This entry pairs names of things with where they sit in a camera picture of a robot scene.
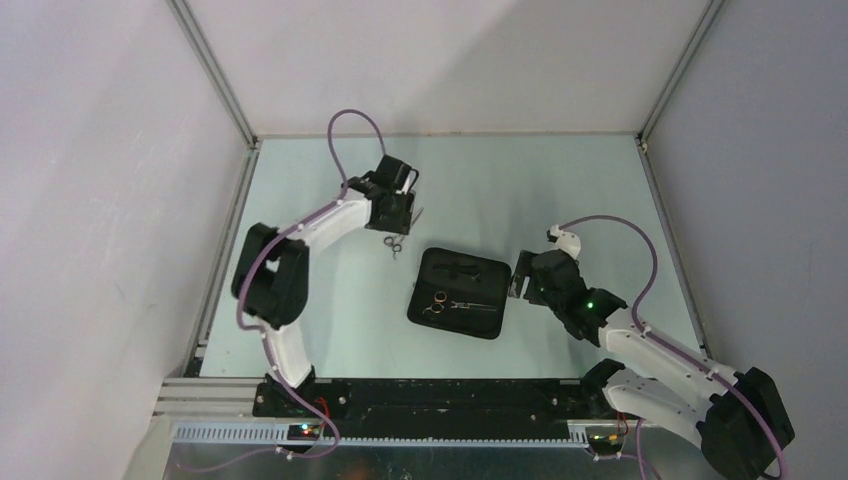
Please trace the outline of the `silver thinning shears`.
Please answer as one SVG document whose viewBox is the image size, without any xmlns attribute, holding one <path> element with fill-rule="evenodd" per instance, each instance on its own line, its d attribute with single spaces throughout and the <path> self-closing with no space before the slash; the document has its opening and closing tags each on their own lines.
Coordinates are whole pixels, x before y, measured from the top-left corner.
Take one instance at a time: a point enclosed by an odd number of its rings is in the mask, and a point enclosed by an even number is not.
<svg viewBox="0 0 848 480">
<path fill-rule="evenodd" d="M 498 307 L 496 305 L 457 301 L 455 299 L 451 299 L 446 292 L 437 291 L 433 295 L 433 300 L 430 305 L 425 307 L 422 310 L 422 313 L 441 314 L 446 310 L 476 310 L 484 312 L 493 312 L 497 309 Z"/>
</svg>

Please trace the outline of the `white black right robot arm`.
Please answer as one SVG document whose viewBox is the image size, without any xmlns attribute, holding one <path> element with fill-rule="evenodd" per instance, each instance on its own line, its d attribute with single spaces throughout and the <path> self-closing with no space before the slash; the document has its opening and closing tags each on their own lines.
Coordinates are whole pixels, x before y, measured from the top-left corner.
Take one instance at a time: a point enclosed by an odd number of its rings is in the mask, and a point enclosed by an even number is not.
<svg viewBox="0 0 848 480">
<path fill-rule="evenodd" d="M 589 287 L 567 252 L 523 250 L 510 294 L 548 308 L 565 330 L 609 352 L 581 378 L 585 411 L 614 411 L 653 423 L 697 447 L 725 479 L 787 476 L 794 440 L 777 385 L 766 372 L 740 372 L 674 340 L 607 290 Z"/>
</svg>

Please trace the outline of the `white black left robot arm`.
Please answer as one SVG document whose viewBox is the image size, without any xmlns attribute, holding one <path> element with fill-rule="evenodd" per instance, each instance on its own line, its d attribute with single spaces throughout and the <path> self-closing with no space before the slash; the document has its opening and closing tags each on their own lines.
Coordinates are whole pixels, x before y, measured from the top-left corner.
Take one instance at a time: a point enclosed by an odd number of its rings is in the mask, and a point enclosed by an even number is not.
<svg viewBox="0 0 848 480">
<path fill-rule="evenodd" d="M 358 230 L 384 233 L 394 254 L 415 222 L 414 185 L 419 172 L 385 154 L 362 176 L 342 179 L 339 196 L 301 222 L 278 229 L 263 223 L 246 234 L 231 284 L 238 302 L 237 323 L 257 318 L 272 377 L 282 384 L 277 402 L 292 416 L 316 403 L 316 390 L 299 317 L 309 298 L 311 260 Z M 501 332 L 507 298 L 515 293 L 504 262 L 429 247 L 422 254 L 407 317 L 414 323 L 481 339 Z"/>
</svg>

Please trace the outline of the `black zippered tool case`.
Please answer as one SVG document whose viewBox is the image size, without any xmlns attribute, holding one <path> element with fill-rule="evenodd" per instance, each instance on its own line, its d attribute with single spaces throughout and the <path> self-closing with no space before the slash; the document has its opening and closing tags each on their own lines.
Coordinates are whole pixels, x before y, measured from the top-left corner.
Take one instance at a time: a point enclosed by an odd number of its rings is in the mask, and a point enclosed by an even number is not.
<svg viewBox="0 0 848 480">
<path fill-rule="evenodd" d="M 451 278 L 449 274 L 431 269 L 433 265 L 440 263 L 478 265 L 482 274 L 477 282 L 464 276 Z M 429 247 L 421 257 L 418 276 L 407 307 L 407 319 L 424 327 L 494 340 L 502 331 L 511 275 L 510 266 L 502 261 L 441 247 Z M 493 312 L 446 310 L 441 314 L 423 314 L 422 310 L 430 305 L 437 291 L 444 291 L 451 299 L 457 301 L 496 305 L 498 309 Z"/>
</svg>

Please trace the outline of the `silver hair scissors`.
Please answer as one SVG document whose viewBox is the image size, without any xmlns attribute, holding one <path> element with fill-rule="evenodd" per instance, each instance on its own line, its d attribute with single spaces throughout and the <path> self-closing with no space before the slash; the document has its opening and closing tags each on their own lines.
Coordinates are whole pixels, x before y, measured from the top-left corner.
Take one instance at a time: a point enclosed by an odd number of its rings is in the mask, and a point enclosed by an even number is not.
<svg viewBox="0 0 848 480">
<path fill-rule="evenodd" d="M 424 208 L 420 207 L 413 213 L 411 223 L 410 223 L 410 229 L 414 228 L 414 226 L 416 225 L 416 223 L 420 219 L 420 217 L 423 213 L 423 210 L 424 210 Z M 383 244 L 391 250 L 392 258 L 394 260 L 396 260 L 398 255 L 402 252 L 403 241 L 405 240 L 406 237 L 407 237 L 406 234 L 392 234 L 392 235 L 386 236 L 383 239 Z"/>
</svg>

